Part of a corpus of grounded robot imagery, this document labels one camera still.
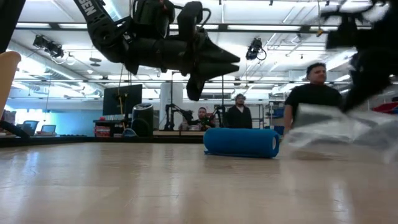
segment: man in black shirt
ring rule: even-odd
[[[284,123],[285,133],[293,128],[297,108],[300,103],[311,105],[340,106],[340,92],[325,85],[326,65],[314,63],[307,68],[309,84],[295,87],[285,101]]]
[[[236,95],[235,106],[228,109],[227,120],[230,128],[252,128],[251,112],[244,105],[243,94]]]

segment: robotic hand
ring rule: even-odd
[[[395,40],[395,34],[398,32],[396,0],[389,1],[386,14],[380,21],[375,22],[371,29],[358,29],[356,25],[356,21],[365,21],[363,14],[373,9],[377,1],[372,0],[369,7],[357,12],[340,12],[338,8],[337,11],[323,12],[320,15],[324,21],[333,16],[341,17],[338,30],[328,34],[326,49],[356,47],[358,51],[350,61],[353,83],[341,106],[344,113],[383,91],[391,85],[390,76],[398,74],[398,44]]]
[[[74,0],[87,22],[93,45],[110,61],[123,63],[137,75],[138,67],[178,70],[190,74],[187,93],[190,100],[198,101],[205,82],[214,77],[239,70],[240,58],[221,49],[198,27],[203,19],[201,2],[188,2],[184,7],[174,6],[169,0],[136,0],[132,17],[114,22],[105,11],[102,0]],[[178,35],[169,35],[170,24],[177,16]]]

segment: blue wall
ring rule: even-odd
[[[57,125],[57,134],[83,134],[94,136],[94,122],[102,116],[102,110],[65,110],[47,113],[46,124]]]

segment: white column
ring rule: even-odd
[[[167,104],[171,104],[171,83],[162,83],[160,85],[160,108],[159,108],[159,129],[163,130],[166,124],[166,110]],[[183,89],[182,83],[173,83],[173,104],[183,108]],[[174,113],[174,130],[182,122],[182,116],[179,113]]]

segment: black jacket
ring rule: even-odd
[[[228,109],[227,120],[229,128],[253,128],[250,109],[247,107],[243,108],[243,113],[236,106],[231,107]]]

